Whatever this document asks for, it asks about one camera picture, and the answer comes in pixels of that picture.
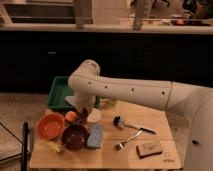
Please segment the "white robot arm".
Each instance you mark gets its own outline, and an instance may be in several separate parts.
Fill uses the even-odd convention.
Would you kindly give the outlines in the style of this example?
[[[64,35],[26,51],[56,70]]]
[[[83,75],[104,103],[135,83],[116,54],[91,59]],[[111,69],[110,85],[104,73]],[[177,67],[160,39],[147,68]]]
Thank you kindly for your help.
[[[100,66],[85,60],[69,76],[76,108],[94,105],[97,96],[178,114],[190,121],[183,171],[213,171],[213,88],[172,81],[102,77]]]

